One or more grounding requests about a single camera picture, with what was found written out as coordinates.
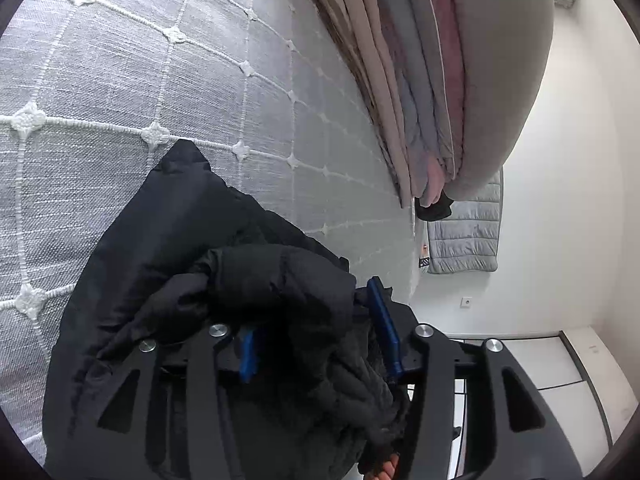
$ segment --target bed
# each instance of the bed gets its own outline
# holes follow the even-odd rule
[[[24,0],[0,39],[0,406],[39,462],[50,350],[93,247],[177,139],[407,302],[401,209],[312,0]]]

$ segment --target black garment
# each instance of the black garment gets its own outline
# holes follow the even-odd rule
[[[440,198],[435,204],[431,204],[429,207],[423,207],[420,205],[420,199],[415,199],[415,215],[425,222],[436,222],[443,220],[451,216],[451,204],[453,200],[444,194],[444,191],[440,194]]]
[[[228,389],[244,474],[341,479],[367,440],[401,436],[408,402],[380,374],[347,268],[227,187],[193,143],[176,142],[102,236],[66,306],[44,399],[46,469],[71,476],[65,448],[87,400],[141,339],[167,345],[211,321],[266,319],[279,328],[257,377]]]

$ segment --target white textured fabric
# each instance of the white textured fabric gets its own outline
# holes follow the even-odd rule
[[[68,295],[178,138],[407,301],[372,128],[311,0],[25,0],[0,40],[0,406],[31,453]]]

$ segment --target silver bolt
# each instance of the silver bolt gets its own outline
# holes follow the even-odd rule
[[[499,339],[488,339],[486,342],[486,349],[489,352],[502,352],[503,348],[504,345]]]
[[[419,337],[431,337],[433,335],[433,326],[427,325],[426,323],[420,324],[415,327],[415,333]]]
[[[156,349],[156,342],[153,339],[143,339],[138,346],[141,352],[153,352]]]
[[[209,335],[213,337],[222,337],[226,335],[228,328],[222,323],[217,323],[209,327]]]

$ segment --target person's hand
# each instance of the person's hand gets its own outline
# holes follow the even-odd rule
[[[368,473],[364,477],[364,480],[392,480],[396,474],[396,467],[398,467],[398,455],[394,453],[391,455],[391,460],[383,464],[381,472],[377,475]]]

